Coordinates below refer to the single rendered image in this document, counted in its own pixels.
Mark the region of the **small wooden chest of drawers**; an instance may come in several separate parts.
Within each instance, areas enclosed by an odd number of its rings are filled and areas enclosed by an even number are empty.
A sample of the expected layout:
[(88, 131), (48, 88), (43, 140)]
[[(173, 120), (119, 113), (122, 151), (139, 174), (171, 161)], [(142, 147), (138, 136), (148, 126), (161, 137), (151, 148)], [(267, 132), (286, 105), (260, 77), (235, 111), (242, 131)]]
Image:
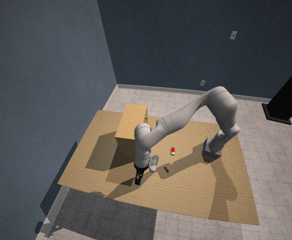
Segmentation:
[(117, 144), (125, 157), (134, 158), (135, 128), (144, 123), (147, 105), (127, 104), (115, 134)]

